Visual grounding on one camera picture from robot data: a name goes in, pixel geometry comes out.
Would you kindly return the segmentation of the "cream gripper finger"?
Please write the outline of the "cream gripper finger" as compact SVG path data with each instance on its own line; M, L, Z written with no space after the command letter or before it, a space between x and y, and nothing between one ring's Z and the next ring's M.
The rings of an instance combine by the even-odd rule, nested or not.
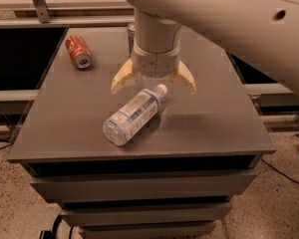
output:
M123 88L135 86L139 81L140 74L134 68L133 61L128 59L115 74L112 80L111 93L114 95Z
M185 86L192 95L196 93L195 79L184 62L179 62L170 74L170 80L175 84Z

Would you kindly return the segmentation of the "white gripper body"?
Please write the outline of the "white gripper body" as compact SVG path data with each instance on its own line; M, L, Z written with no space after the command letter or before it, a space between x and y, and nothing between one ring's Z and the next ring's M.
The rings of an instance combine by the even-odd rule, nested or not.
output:
M179 64L179 46L163 53L148 52L134 44L132 64L135 72L148 78L164 78Z

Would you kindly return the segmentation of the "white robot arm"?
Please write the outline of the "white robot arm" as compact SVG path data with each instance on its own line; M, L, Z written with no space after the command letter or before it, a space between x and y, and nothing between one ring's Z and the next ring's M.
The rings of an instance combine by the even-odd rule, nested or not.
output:
M134 70L178 66L183 25L299 96L299 0L127 0L136 12Z

